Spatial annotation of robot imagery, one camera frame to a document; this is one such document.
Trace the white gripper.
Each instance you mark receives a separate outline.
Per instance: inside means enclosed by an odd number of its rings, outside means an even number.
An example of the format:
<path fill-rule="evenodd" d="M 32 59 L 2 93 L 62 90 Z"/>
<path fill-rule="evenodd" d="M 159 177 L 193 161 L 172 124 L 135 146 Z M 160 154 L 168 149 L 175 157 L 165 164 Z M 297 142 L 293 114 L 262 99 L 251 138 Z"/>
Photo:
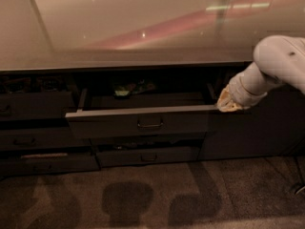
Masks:
<path fill-rule="evenodd" d="M 217 109 L 222 113 L 249 109 L 261 101 L 267 93 L 251 94 L 242 84 L 241 76 L 234 76 L 218 98 Z"/>

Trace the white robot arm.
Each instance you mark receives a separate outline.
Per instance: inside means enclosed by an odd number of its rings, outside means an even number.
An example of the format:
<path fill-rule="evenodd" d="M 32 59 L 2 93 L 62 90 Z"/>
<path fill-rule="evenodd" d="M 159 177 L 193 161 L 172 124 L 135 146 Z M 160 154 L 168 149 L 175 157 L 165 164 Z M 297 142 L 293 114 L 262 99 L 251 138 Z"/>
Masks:
<path fill-rule="evenodd" d="M 222 90 L 217 109 L 223 113 L 250 109 L 284 84 L 305 94 L 305 39 L 268 36 L 255 46 L 253 62 Z"/>

